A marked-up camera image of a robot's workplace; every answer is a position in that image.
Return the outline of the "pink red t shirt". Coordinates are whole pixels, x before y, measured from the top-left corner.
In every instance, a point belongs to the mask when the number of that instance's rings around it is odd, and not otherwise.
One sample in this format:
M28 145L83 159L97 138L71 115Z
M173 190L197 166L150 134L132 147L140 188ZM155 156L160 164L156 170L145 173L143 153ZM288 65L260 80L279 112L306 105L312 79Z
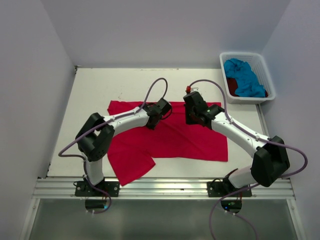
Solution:
M136 127L113 137L107 157L122 186L148 173L155 158L187 158L227 162L227 138L201 125L188 125L183 102L155 129Z

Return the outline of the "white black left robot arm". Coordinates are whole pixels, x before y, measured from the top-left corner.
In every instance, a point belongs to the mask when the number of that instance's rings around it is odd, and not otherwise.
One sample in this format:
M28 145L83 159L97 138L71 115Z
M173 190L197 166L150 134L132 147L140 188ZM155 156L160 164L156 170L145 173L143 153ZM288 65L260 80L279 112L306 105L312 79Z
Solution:
M107 117L99 113L90 115L76 135L77 147L85 158L84 178L87 192L95 197L103 193L103 157L115 136L138 127L153 130L165 115L171 112L172 105L161 98L156 103L142 103L129 111Z

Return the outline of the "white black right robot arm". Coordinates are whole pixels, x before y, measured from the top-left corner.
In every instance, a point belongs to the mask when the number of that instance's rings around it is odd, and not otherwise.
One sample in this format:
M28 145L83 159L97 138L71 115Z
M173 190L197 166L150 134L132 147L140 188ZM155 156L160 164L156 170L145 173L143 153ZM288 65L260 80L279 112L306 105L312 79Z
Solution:
M183 97L185 121L188 125L201 125L232 140L250 157L252 164L235 169L222 180L213 180L211 187L227 196L235 196L251 184L271 186L290 167L284 141L254 132L227 115L217 104L208 105L197 91Z

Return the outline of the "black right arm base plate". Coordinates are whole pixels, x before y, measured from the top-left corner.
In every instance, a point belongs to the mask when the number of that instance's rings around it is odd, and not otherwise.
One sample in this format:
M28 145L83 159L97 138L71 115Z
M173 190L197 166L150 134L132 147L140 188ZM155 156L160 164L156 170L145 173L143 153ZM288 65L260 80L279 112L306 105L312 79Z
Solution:
M241 188L235 188L228 180L222 178L215 178L212 181L206 183L207 194L209 197L223 197L227 194L242 190L242 192L232 195L231 197L251 197L252 191L250 189L245 190L249 187L244 186Z

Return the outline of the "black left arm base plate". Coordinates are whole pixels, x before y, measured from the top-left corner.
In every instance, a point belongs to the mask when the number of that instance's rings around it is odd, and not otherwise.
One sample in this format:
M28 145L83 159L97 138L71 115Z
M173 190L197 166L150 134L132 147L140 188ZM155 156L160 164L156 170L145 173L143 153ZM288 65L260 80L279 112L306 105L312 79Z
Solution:
M120 191L120 183L118 181L101 181L92 187L86 180L74 181L76 197L118 197Z

